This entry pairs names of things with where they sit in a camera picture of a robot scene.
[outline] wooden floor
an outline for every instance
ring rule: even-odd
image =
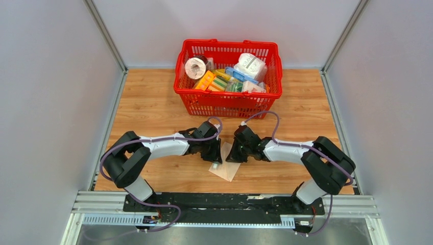
[[[126,131],[142,136],[170,135],[179,130],[198,127],[207,119],[191,116],[173,91],[175,79],[171,69],[129,70],[122,98],[109,138],[110,147]],[[283,95],[271,110],[281,117],[276,137],[281,140],[308,141],[319,135],[340,146],[328,101],[318,70],[284,70]],[[233,132],[240,118],[222,118],[222,141],[233,143]],[[268,114],[262,120],[248,122],[260,137],[271,136],[276,118]],[[210,173],[211,163],[199,154],[170,156],[146,163],[141,176],[156,191],[225,192],[225,193],[292,193],[310,179],[304,166],[287,162],[255,161],[242,163],[232,182]],[[95,190],[117,190],[102,177]],[[353,194],[344,187],[341,193]]]

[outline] white package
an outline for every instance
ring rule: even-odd
[[[268,71],[268,67],[262,60],[249,53],[241,54],[239,62],[233,68],[259,82],[263,81]]]

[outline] white wall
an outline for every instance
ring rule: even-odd
[[[82,1],[1,1],[0,57],[0,244],[59,244],[121,72]]]
[[[189,38],[271,41],[285,67],[322,67],[359,0],[94,0],[127,66],[174,67]]]
[[[433,233],[433,2],[370,1],[329,72],[365,194],[391,244]]]

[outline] yellow item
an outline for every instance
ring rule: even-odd
[[[224,69],[216,69],[216,70],[213,71],[213,73],[215,75],[217,75],[217,76],[222,77],[223,79],[227,80],[228,82],[233,81],[234,79],[236,79],[236,78],[234,78],[234,77],[226,74]]]
[[[215,74],[208,70],[194,89],[206,90],[214,78]]]

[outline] red plastic basket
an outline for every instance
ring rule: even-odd
[[[269,93],[215,92],[191,89],[194,81],[185,73],[185,62],[198,54],[213,57],[215,67],[233,67],[241,53],[252,53],[268,65],[264,82]],[[275,99],[281,97],[281,59],[278,45],[273,42],[219,42],[216,39],[183,42],[182,51],[176,63],[174,90],[180,95],[191,115],[250,117],[259,111],[269,110]]]

